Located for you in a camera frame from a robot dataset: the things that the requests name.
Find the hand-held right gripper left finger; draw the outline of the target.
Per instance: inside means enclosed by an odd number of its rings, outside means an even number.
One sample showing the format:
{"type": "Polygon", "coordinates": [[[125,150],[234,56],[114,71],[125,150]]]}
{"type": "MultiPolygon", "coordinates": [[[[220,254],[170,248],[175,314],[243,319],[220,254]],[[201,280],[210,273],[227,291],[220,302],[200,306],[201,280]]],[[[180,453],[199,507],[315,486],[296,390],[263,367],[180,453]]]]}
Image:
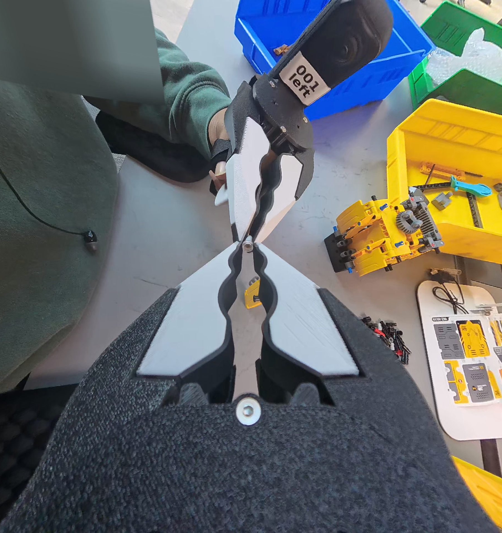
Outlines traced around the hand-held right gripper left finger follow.
{"type": "Polygon", "coordinates": [[[241,252],[241,244],[232,243],[177,286],[137,376],[188,380],[206,363],[232,366],[228,310],[236,298],[241,252]]]}

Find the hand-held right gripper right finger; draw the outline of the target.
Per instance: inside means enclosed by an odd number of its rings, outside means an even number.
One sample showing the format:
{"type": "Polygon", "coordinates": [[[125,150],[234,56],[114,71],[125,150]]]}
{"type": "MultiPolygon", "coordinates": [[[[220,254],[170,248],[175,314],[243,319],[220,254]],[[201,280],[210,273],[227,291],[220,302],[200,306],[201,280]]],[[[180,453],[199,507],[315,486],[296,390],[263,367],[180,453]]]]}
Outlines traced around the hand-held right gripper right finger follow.
{"type": "Polygon", "coordinates": [[[319,286],[265,245],[253,252],[268,346],[319,378],[359,376],[319,286]]]}

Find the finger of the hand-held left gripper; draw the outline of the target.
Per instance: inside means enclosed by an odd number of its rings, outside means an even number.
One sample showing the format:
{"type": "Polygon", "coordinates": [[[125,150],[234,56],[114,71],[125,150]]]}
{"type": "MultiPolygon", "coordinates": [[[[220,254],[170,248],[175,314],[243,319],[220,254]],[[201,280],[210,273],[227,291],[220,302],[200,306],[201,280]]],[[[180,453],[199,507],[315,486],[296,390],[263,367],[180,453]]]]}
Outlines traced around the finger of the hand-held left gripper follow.
{"type": "Polygon", "coordinates": [[[268,167],[259,196],[259,211],[251,227],[254,243],[263,242],[294,206],[303,169],[293,155],[280,155],[268,167]]]}
{"type": "Polygon", "coordinates": [[[261,125],[246,117],[241,143],[227,163],[229,218],[235,242],[248,236],[261,243],[266,237],[263,228],[271,207],[271,191],[264,185],[261,166],[270,151],[270,143],[261,125]]]}

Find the yellow lego beam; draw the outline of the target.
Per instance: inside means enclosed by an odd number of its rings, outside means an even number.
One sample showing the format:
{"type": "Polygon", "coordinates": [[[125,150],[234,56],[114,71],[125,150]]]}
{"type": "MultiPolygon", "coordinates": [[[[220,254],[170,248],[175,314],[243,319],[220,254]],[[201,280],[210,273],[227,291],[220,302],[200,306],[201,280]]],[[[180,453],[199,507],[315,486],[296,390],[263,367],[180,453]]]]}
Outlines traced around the yellow lego beam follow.
{"type": "Polygon", "coordinates": [[[260,277],[254,276],[248,283],[248,287],[244,292],[244,303],[246,309],[253,309],[260,306],[261,300],[259,297],[260,291],[260,277]]]}

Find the yellow lego model black base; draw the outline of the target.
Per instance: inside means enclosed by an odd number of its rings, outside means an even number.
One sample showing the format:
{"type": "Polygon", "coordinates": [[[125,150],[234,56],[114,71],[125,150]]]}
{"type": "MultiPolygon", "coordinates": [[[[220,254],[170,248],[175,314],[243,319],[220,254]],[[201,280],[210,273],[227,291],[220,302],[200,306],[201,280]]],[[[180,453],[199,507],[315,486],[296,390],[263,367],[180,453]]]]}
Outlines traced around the yellow lego model black base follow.
{"type": "Polygon", "coordinates": [[[359,276],[391,271],[393,266],[431,251],[440,253],[444,241],[424,193],[414,188],[406,198],[358,200],[337,218],[324,238],[335,272],[359,276]]]}

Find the person's left forearm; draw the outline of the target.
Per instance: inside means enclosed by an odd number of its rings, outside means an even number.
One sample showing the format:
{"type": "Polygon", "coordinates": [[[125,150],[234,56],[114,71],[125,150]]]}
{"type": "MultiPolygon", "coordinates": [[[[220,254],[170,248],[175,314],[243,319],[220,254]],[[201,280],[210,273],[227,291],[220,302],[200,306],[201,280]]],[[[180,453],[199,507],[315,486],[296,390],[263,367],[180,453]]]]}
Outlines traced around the person's left forearm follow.
{"type": "Polygon", "coordinates": [[[212,67],[193,62],[159,29],[154,29],[163,82],[158,104],[84,96],[99,110],[166,141],[188,144],[210,160],[208,126],[231,103],[227,86],[212,67]]]}

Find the pile of red black lego pins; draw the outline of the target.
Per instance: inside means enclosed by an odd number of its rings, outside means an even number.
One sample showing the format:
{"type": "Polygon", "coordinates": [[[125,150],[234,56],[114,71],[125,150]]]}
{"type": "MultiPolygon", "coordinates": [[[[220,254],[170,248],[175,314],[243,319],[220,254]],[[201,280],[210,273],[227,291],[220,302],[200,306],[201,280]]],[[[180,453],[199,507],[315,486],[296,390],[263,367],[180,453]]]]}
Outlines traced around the pile of red black lego pins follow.
{"type": "Polygon", "coordinates": [[[361,322],[383,341],[403,365],[409,364],[411,351],[405,344],[403,332],[398,329],[397,323],[392,321],[374,322],[369,316],[361,317],[361,322]]]}

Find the lego sticker sheet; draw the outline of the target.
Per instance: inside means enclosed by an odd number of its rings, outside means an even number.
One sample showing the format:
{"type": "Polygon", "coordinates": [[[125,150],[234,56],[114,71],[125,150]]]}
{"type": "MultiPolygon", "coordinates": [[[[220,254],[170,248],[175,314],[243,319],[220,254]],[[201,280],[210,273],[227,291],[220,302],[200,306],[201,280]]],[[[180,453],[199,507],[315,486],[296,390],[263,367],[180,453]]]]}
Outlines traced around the lego sticker sheet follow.
{"type": "Polygon", "coordinates": [[[459,407],[502,403],[502,313],[434,316],[438,378],[459,407]]]}

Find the person's left hand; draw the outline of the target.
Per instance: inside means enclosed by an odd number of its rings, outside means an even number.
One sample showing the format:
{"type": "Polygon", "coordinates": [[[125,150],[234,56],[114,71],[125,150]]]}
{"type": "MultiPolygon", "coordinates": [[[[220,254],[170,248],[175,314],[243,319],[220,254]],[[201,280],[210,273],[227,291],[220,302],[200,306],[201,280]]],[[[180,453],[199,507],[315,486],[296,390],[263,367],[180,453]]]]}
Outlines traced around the person's left hand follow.
{"type": "MultiPolygon", "coordinates": [[[[208,125],[208,140],[211,148],[218,139],[229,140],[229,134],[225,128],[224,117],[227,108],[219,110],[211,119],[208,125]]],[[[210,171],[212,182],[214,183],[216,191],[218,191],[226,183],[226,162],[218,162],[215,170],[210,171]]]]}

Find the blue parts bin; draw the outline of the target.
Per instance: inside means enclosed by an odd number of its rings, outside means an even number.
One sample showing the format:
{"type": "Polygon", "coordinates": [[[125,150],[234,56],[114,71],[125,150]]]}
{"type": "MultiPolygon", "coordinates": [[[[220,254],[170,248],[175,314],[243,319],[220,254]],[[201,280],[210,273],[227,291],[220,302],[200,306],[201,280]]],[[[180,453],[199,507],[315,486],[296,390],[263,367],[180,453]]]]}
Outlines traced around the blue parts bin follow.
{"type": "MultiPolygon", "coordinates": [[[[327,1],[240,1],[234,34],[258,74],[279,61],[274,49],[290,45],[327,5],[327,1]]],[[[381,54],[360,71],[307,107],[309,120],[381,101],[434,50],[426,33],[400,1],[387,1],[394,27],[381,54]]]]}

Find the white rounded board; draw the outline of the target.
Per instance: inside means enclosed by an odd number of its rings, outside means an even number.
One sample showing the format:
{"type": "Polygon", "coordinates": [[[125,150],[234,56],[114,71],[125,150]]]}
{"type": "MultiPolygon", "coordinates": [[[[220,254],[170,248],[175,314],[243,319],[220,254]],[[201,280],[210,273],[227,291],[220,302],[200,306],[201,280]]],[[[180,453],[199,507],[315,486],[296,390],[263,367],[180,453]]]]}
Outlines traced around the white rounded board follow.
{"type": "Polygon", "coordinates": [[[461,285],[457,289],[454,284],[446,284],[446,289],[467,310],[467,313],[460,310],[454,312],[449,302],[434,295],[434,287],[442,288],[442,285],[433,281],[422,282],[417,289],[417,302],[438,421],[444,432],[457,441],[502,439],[502,403],[463,408],[449,400],[443,380],[437,376],[435,344],[429,333],[434,316],[484,316],[502,313],[502,308],[495,304],[491,294],[483,288],[461,285]]]}

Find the person's green sweatshirt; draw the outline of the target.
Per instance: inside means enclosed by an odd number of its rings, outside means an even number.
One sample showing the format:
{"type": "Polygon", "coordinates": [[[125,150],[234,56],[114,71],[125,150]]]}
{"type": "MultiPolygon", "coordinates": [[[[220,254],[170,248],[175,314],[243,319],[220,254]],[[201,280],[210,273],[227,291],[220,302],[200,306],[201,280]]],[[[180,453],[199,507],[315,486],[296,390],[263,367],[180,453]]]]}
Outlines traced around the person's green sweatshirt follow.
{"type": "Polygon", "coordinates": [[[0,177],[0,393],[14,388],[72,331],[105,262],[117,167],[79,95],[0,81],[0,166],[28,207],[79,236],[31,218],[0,177]]]}

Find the yellow parts bin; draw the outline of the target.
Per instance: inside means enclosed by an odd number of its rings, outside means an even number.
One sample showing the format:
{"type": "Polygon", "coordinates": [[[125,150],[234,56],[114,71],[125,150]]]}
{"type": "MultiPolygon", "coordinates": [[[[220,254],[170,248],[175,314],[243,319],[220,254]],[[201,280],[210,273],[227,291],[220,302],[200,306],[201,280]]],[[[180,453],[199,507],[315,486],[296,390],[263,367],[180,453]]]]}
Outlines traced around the yellow parts bin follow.
{"type": "Polygon", "coordinates": [[[388,199],[404,201],[409,187],[429,181],[457,179],[485,184],[491,195],[477,199],[482,227],[475,226],[467,193],[455,191],[450,204],[438,210],[431,201],[450,189],[425,192],[428,208],[441,233],[442,252],[502,264],[502,116],[462,105],[429,99],[394,129],[387,139],[388,199]]]}
{"type": "Polygon", "coordinates": [[[458,457],[452,459],[473,496],[502,531],[502,478],[458,457]]]}

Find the green parts bin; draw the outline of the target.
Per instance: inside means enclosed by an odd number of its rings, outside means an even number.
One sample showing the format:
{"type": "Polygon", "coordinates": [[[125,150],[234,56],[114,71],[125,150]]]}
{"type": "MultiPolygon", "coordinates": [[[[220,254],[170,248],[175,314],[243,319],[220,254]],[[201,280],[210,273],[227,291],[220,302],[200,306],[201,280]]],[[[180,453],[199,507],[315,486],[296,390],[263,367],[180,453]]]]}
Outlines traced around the green parts bin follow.
{"type": "MultiPolygon", "coordinates": [[[[461,53],[467,38],[483,28],[489,42],[502,48],[502,26],[449,1],[443,2],[421,25],[433,44],[455,55],[461,53]]],[[[502,83],[462,69],[441,84],[435,84],[426,71],[428,58],[408,76],[413,109],[428,99],[443,98],[451,103],[502,115],[502,83]]]]}

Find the clear bubble wrap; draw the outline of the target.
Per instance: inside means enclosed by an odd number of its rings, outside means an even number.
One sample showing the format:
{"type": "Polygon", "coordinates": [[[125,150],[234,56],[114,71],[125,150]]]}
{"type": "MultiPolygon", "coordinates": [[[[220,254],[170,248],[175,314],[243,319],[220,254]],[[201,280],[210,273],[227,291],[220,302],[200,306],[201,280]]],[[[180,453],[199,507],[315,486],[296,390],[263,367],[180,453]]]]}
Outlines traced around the clear bubble wrap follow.
{"type": "Polygon", "coordinates": [[[437,48],[429,56],[426,72],[435,85],[466,69],[491,81],[502,83],[502,48],[484,39],[483,28],[475,29],[467,39],[461,56],[437,48]]]}

